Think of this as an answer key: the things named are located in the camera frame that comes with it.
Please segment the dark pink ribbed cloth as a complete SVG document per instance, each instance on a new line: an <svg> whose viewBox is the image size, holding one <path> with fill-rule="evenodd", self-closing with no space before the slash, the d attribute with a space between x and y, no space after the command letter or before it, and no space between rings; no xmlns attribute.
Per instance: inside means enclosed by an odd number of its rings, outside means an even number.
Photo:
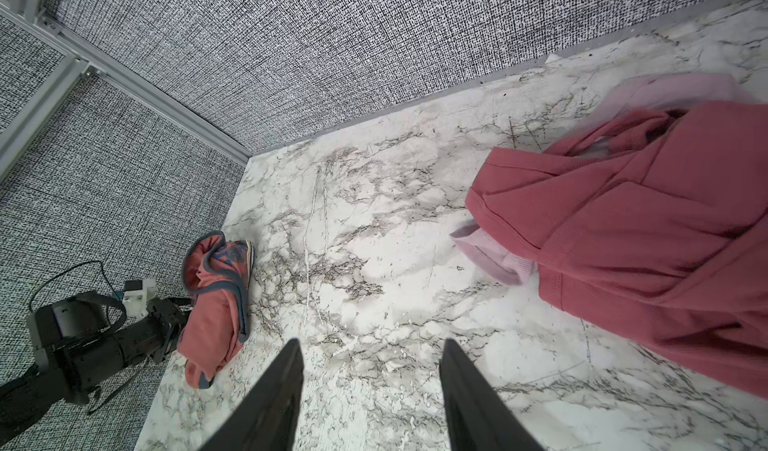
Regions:
<svg viewBox="0 0 768 451"><path fill-rule="evenodd" d="M540 297L696 372L767 394L767 108L639 109L541 153L495 148L477 224Z"/></svg>

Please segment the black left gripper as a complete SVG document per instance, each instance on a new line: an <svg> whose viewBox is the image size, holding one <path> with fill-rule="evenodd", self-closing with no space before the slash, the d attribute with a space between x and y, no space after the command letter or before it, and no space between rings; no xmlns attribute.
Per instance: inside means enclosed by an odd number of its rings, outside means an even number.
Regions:
<svg viewBox="0 0 768 451"><path fill-rule="evenodd" d="M177 348L191 313L191 299L153 298L148 301L147 311L144 354L155 364L160 364Z"/></svg>

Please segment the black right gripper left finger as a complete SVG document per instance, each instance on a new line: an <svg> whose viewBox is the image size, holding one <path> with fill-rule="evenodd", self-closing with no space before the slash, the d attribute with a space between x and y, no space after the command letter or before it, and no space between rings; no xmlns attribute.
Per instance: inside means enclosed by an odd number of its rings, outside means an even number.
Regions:
<svg viewBox="0 0 768 451"><path fill-rule="evenodd" d="M304 361L289 340L202 451L289 451L300 415Z"/></svg>

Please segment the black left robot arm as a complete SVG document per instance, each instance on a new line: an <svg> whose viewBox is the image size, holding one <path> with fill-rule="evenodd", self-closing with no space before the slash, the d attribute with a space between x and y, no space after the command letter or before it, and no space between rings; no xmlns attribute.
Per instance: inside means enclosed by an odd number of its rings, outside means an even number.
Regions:
<svg viewBox="0 0 768 451"><path fill-rule="evenodd" d="M160 363L176 349L192 300L151 299L148 315L126 325L124 304L94 291L43 306L27 327L34 363L1 386L1 443L39 422L59 401L86 406L101 383L126 368Z"/></svg>

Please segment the salmon pink printed t-shirt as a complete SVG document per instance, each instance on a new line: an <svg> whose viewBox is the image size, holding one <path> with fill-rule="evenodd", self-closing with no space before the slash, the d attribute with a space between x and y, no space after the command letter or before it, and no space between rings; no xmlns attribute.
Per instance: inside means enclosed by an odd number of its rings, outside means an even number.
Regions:
<svg viewBox="0 0 768 451"><path fill-rule="evenodd" d="M185 378L194 389L210 388L249 338L254 263L251 242L230 241L221 231L200 237L183 260L182 283L192 310L177 350L186 359Z"/></svg>

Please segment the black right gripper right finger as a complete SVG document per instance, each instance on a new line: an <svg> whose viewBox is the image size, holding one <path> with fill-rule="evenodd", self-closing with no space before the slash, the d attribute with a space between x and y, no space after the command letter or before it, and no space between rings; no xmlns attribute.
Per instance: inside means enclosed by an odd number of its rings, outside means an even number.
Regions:
<svg viewBox="0 0 768 451"><path fill-rule="evenodd" d="M452 450L542 451L453 339L444 343L439 375Z"/></svg>

